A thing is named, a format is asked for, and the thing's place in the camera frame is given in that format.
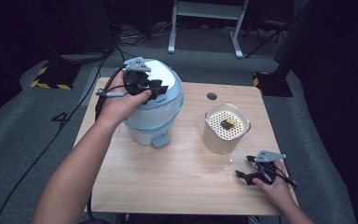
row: metal stand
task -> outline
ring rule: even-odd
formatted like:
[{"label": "metal stand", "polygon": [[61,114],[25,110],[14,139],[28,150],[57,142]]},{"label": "metal stand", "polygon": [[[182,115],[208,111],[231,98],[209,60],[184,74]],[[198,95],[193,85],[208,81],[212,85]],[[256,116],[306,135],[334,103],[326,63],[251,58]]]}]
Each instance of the metal stand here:
[{"label": "metal stand", "polygon": [[235,32],[230,32],[230,39],[235,50],[237,58],[243,58],[240,45],[238,43],[238,33],[240,31],[242,20],[245,15],[248,0],[244,0],[242,6],[226,6],[194,2],[180,2],[175,0],[172,8],[172,30],[170,35],[170,43],[168,45],[168,52],[175,52],[176,40],[176,17],[192,16],[204,18],[216,18],[225,20],[237,21]]}]

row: black hole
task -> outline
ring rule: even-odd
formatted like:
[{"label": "black hole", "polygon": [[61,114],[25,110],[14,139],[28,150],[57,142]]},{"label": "black hole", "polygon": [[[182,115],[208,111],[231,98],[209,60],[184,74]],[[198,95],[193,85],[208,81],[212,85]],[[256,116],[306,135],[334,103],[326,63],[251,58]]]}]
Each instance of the black hole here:
[{"label": "black hole", "polygon": [[215,99],[217,99],[217,95],[216,95],[215,93],[213,93],[213,92],[209,92],[209,93],[206,95],[206,97],[208,97],[208,99],[210,99],[210,100],[215,100]]}]

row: white container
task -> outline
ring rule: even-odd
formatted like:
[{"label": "white container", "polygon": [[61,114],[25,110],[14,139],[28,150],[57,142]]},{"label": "white container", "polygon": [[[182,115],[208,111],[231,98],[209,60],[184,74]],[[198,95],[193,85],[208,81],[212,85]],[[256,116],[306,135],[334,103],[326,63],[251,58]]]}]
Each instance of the white container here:
[{"label": "white container", "polygon": [[[225,119],[234,120],[234,126],[226,130],[221,125]],[[234,150],[250,128],[250,121],[235,105],[219,105],[205,114],[202,141],[212,152],[227,154]]]},{"label": "white container", "polygon": [[139,105],[132,115],[124,121],[132,138],[141,145],[164,147],[171,139],[173,121],[182,109],[184,93],[179,76],[162,62],[142,59],[151,72],[148,79],[162,80],[168,86],[167,93],[156,100]]}]

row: gray carpet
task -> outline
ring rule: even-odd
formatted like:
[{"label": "gray carpet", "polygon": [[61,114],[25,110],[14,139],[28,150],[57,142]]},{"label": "gray carpet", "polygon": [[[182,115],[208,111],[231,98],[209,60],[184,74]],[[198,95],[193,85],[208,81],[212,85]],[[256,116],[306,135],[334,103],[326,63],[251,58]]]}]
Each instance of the gray carpet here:
[{"label": "gray carpet", "polygon": [[[138,56],[162,61],[188,82],[252,86],[254,72],[275,71],[278,65],[272,56],[281,41],[278,44],[268,43],[249,59],[237,59],[229,40],[231,30],[184,30],[177,34],[174,54],[167,53],[167,35],[141,46],[120,48],[125,52],[126,60]],[[263,38],[268,34],[261,32]],[[256,33],[240,38],[244,53],[257,44]],[[36,64],[23,74],[23,91],[0,109],[0,207],[59,130],[60,123],[50,120],[61,112],[70,114],[76,108],[96,76],[98,63],[83,65],[74,89],[70,91],[31,88],[43,65],[44,62]],[[120,52],[115,50],[103,65],[100,76],[109,77],[120,65],[122,58]],[[300,184],[296,189],[299,204],[315,223],[356,223],[346,186],[315,130],[301,85],[292,72],[287,80],[293,98],[263,99],[281,151],[288,157],[286,162],[291,177]],[[3,210],[0,223],[31,222],[43,187],[73,147],[86,104],[87,100],[23,179]],[[95,213],[95,216],[112,223],[115,221],[115,214]],[[278,223],[276,217],[261,217],[261,220],[266,224]]]}]

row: wrist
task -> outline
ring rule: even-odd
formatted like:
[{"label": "wrist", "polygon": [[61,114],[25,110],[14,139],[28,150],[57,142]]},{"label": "wrist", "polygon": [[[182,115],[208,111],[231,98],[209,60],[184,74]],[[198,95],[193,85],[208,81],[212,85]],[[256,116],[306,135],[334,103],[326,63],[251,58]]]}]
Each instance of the wrist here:
[{"label": "wrist", "polygon": [[299,209],[298,205],[294,201],[291,201],[289,203],[278,204],[278,207],[281,209],[281,211],[285,215],[293,213],[293,212],[295,212],[296,210]]},{"label": "wrist", "polygon": [[116,127],[121,123],[121,119],[117,118],[108,118],[100,116],[95,121],[95,125],[103,129],[104,132],[113,133]]}]

